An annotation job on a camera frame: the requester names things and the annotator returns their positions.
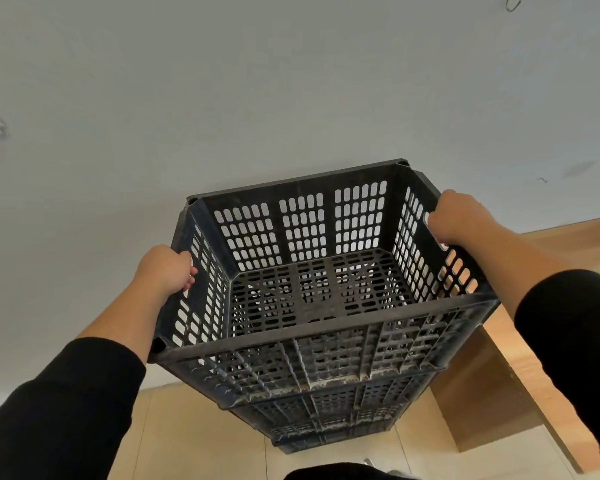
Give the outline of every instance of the white wall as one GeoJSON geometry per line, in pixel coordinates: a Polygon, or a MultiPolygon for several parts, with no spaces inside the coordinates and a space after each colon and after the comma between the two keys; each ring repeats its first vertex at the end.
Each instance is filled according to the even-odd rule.
{"type": "Polygon", "coordinates": [[[517,231],[600,217],[600,0],[0,0],[0,117],[1,398],[190,193],[406,157],[517,231]]]}

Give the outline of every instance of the wooden table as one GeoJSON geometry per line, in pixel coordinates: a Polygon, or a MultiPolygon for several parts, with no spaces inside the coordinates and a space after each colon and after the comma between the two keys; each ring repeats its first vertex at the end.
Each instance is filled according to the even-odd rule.
{"type": "MultiPolygon", "coordinates": [[[[600,219],[527,236],[600,273],[600,219]]],[[[576,471],[600,469],[595,438],[553,387],[503,307],[465,343],[432,391],[460,451],[544,424],[576,471]]]]}

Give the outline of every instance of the person's left arm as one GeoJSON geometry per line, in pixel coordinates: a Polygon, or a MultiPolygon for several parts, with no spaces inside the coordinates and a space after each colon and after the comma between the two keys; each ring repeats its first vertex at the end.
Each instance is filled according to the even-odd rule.
{"type": "Polygon", "coordinates": [[[145,368],[155,321],[197,270],[188,252],[149,250],[114,302],[0,407],[0,479],[104,479],[145,368]]]}

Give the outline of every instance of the wall stain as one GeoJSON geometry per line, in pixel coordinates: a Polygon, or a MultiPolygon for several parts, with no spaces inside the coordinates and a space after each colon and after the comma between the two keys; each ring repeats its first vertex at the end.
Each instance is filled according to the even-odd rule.
{"type": "Polygon", "coordinates": [[[565,180],[567,178],[580,177],[585,172],[590,170],[593,167],[593,165],[595,165],[596,163],[598,163],[598,160],[589,160],[586,162],[581,162],[581,163],[576,163],[575,165],[571,165],[562,174],[562,179],[565,180]]]}

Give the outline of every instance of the person's left hand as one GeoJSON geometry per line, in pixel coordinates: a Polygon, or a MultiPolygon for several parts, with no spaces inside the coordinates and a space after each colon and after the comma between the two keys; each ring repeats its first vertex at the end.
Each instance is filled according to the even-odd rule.
{"type": "Polygon", "coordinates": [[[177,254],[168,246],[154,246],[140,260],[134,281],[161,293],[166,299],[180,290],[188,290],[198,270],[191,265],[191,254],[177,254]]]}

